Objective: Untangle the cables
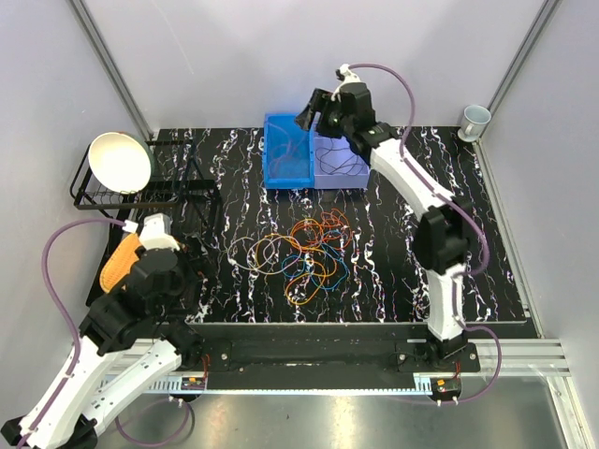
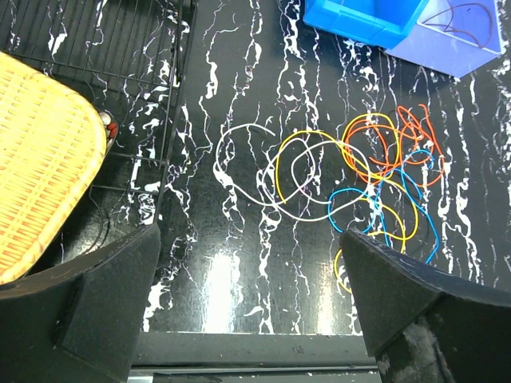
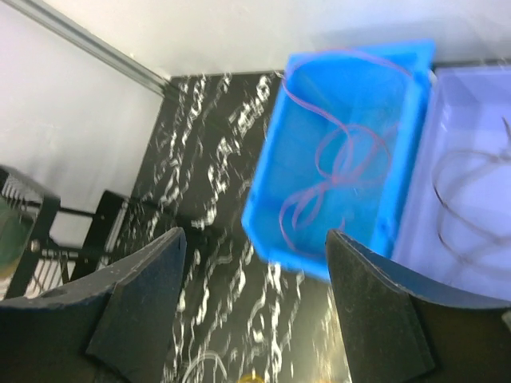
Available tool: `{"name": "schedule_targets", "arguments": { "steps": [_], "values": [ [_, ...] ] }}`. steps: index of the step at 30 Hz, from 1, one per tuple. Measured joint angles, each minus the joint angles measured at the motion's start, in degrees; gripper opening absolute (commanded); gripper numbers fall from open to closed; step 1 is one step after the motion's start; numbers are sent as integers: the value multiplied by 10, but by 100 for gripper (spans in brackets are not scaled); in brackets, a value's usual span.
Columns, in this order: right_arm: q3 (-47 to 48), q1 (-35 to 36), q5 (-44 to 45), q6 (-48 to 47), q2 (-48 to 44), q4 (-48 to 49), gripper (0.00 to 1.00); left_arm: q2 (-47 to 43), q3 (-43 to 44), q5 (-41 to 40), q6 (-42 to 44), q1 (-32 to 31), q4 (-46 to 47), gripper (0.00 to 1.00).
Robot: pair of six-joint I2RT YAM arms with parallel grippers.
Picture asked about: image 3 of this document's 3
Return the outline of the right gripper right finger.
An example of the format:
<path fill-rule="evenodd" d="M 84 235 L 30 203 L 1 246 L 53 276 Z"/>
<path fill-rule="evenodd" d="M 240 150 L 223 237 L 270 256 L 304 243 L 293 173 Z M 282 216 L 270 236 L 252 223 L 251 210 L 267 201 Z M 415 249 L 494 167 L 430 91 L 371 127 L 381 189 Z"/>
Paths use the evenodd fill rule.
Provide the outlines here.
<path fill-rule="evenodd" d="M 353 382 L 508 382 L 510 304 L 436 282 L 338 230 L 327 265 Z"/>

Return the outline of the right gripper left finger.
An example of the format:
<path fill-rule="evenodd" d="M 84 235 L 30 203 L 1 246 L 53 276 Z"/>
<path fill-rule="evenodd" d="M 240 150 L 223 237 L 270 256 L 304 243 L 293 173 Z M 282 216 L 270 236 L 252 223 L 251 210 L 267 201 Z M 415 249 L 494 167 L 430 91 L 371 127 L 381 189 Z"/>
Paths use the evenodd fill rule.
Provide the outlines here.
<path fill-rule="evenodd" d="M 1 302 L 3 382 L 160 381 L 186 254 L 174 227 L 139 251 L 36 298 Z"/>

